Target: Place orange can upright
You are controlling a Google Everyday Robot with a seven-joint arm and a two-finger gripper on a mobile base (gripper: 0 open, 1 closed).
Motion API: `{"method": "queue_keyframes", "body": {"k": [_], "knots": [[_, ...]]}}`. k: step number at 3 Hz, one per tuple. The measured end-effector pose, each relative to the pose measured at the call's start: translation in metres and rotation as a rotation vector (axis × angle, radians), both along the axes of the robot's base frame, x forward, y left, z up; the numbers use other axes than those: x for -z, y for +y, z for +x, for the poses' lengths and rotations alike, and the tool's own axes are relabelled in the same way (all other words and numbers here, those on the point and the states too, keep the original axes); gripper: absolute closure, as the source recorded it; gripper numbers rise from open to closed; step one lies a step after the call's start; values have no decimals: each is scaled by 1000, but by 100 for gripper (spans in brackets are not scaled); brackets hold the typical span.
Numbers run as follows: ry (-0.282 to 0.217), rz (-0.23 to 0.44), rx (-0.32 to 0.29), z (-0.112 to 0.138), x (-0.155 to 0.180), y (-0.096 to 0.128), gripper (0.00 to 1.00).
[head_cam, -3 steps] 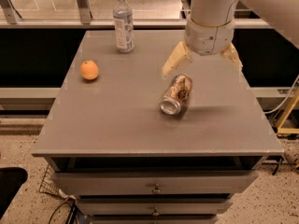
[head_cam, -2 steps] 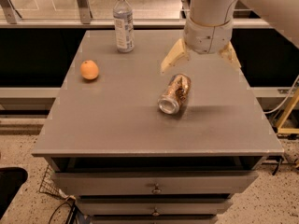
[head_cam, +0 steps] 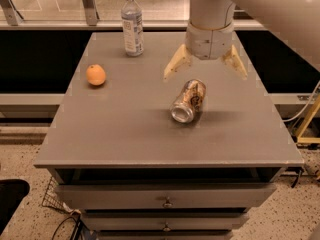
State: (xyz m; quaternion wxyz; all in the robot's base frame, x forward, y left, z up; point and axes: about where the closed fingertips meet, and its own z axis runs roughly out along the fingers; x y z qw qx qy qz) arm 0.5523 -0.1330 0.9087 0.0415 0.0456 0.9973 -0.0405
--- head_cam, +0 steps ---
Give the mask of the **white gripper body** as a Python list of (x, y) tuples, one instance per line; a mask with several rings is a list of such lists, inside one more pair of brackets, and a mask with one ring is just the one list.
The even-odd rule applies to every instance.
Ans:
[(185, 45), (193, 56), (201, 60), (216, 60), (231, 49), (233, 31), (233, 22), (217, 29), (201, 28), (189, 22)]

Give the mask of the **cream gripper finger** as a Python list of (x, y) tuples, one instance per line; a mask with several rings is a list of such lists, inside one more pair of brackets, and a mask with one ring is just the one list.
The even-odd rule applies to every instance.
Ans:
[(247, 70), (234, 45), (222, 56), (222, 60), (229, 68), (233, 69), (241, 79), (247, 79)]
[(167, 64), (163, 72), (163, 80), (167, 81), (172, 75), (175, 75), (179, 69), (187, 64), (190, 65), (192, 60), (192, 55), (188, 51), (185, 44), (182, 44), (174, 53), (171, 60)]

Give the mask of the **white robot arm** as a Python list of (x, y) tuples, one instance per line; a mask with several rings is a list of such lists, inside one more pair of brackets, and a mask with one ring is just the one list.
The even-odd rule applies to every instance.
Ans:
[(234, 9), (240, 7), (314, 68), (320, 67), (320, 0), (190, 0), (186, 39), (164, 69), (168, 79), (193, 56), (222, 59), (248, 76), (231, 44)]

